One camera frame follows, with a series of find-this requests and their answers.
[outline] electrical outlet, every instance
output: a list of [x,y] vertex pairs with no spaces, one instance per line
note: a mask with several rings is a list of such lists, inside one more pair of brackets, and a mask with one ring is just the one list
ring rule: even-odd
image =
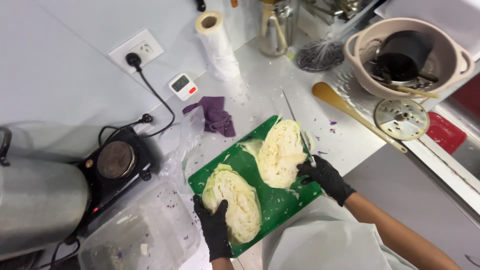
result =
[[125,60],[125,56],[131,52],[138,54],[142,60],[140,66],[143,67],[148,62],[162,54],[164,51],[150,31],[148,31],[148,29],[144,29],[140,33],[122,43],[120,46],[113,49],[108,53],[108,55],[122,69],[132,74],[136,70],[134,67],[129,66]]

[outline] purple cloth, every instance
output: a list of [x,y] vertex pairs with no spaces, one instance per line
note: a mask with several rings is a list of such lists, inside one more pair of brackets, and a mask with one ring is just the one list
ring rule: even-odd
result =
[[183,114],[189,113],[191,110],[202,106],[205,115],[205,131],[219,132],[225,137],[235,136],[233,128],[232,116],[223,110],[225,97],[203,97],[198,103],[188,105],[183,109]]

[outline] digital timer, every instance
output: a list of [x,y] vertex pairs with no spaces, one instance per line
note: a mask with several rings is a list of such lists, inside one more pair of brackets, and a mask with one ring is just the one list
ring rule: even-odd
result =
[[184,101],[198,90],[193,81],[183,72],[173,78],[168,86],[177,97]]

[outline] hand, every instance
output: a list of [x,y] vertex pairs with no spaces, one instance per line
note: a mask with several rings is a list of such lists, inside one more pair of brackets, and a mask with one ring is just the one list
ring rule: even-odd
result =
[[316,168],[312,167],[309,161],[297,165],[299,169],[297,176],[309,176],[303,179],[301,184],[317,182],[329,196],[337,201],[339,206],[343,206],[345,200],[356,190],[343,181],[338,171],[328,161],[317,155],[313,155],[313,158],[317,163]]
[[228,242],[227,222],[225,221],[228,201],[221,201],[213,215],[210,215],[210,213],[205,210],[198,195],[193,196],[193,203],[193,209],[195,213],[197,213],[198,219],[200,219],[205,242],[210,250],[210,262],[218,258],[233,257],[232,248]]

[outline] forearm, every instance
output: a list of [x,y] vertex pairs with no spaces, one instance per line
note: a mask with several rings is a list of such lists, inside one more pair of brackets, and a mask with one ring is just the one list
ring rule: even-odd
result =
[[229,258],[218,258],[212,261],[213,270],[234,270]]
[[383,243],[420,270],[459,270],[442,250],[357,193],[345,201],[345,207],[363,223],[376,225]]

